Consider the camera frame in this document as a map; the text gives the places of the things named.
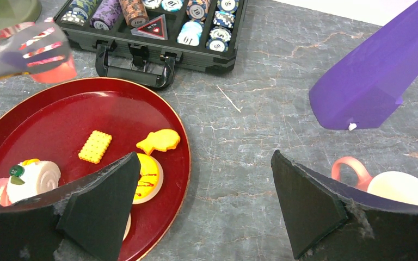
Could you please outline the pink triangular cake slice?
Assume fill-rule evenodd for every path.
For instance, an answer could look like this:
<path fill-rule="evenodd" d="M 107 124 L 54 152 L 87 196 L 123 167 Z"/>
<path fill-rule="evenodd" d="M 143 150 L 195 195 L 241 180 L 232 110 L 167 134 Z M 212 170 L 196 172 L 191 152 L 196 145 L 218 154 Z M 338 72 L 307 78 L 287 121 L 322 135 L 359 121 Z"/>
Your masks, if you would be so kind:
<path fill-rule="evenodd" d="M 46 72 L 30 75 L 30 77 L 36 82 L 48 84 L 61 83 L 74 79 L 76 76 L 77 71 L 72 54 L 69 55 L 67 62 L 62 63 L 58 67 Z"/>

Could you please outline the metal tongs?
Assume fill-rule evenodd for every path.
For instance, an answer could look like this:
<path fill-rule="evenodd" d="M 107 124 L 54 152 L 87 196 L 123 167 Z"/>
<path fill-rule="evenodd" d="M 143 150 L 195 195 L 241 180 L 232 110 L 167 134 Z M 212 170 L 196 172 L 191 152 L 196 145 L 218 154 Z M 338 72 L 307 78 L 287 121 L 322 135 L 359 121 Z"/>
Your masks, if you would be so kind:
<path fill-rule="evenodd" d="M 71 48 L 52 21 L 24 22 L 0 30 L 0 80 L 52 70 L 67 62 Z"/>

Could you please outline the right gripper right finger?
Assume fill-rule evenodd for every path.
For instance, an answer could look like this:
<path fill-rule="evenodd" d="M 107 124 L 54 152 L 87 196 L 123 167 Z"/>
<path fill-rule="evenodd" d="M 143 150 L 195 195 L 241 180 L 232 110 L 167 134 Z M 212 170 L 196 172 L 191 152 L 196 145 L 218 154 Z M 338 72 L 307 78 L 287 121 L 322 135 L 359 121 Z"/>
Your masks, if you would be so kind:
<path fill-rule="evenodd" d="M 418 260 L 418 206 L 350 187 L 280 151 L 271 167 L 295 260 Z"/>

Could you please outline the white roll cake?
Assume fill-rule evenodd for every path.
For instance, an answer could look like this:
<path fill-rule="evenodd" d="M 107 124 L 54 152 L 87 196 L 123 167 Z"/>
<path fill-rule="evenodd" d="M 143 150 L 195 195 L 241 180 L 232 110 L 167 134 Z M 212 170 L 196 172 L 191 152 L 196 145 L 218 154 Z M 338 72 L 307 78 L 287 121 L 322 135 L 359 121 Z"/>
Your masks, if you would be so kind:
<path fill-rule="evenodd" d="M 27 159 L 9 170 L 7 195 L 11 203 L 51 191 L 58 187 L 61 171 L 52 161 Z"/>

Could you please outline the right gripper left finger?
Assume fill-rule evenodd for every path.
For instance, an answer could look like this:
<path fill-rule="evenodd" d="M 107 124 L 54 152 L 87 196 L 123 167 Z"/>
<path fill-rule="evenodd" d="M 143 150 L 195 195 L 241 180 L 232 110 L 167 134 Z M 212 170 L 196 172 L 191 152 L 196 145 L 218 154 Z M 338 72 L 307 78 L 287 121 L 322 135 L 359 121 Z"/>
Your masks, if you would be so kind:
<path fill-rule="evenodd" d="M 132 152 L 52 191 L 0 206 L 0 260 L 117 260 L 139 173 Z"/>

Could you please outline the green three-tier dessert stand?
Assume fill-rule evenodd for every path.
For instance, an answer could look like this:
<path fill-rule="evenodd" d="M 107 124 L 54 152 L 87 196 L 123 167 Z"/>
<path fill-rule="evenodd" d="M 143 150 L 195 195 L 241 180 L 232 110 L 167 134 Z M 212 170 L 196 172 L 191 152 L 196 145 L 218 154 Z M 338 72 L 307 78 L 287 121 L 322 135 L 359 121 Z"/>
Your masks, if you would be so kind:
<path fill-rule="evenodd" d="M 35 22 L 41 9 L 38 0 L 0 0 L 0 30 L 22 22 Z"/>

